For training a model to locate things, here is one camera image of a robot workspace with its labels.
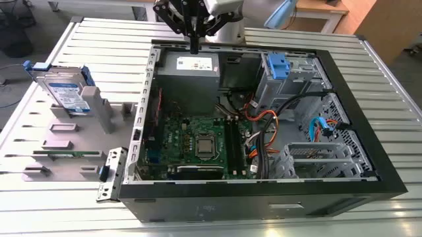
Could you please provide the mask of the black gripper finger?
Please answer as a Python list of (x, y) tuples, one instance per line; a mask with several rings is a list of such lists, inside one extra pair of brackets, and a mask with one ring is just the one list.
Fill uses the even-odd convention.
[(189, 39), (189, 53), (194, 54), (194, 31), (189, 2), (186, 0), (156, 0), (153, 12), (173, 32)]
[(198, 53), (200, 39), (213, 36), (226, 23), (240, 19), (241, 0), (197, 0), (193, 3), (194, 54)]

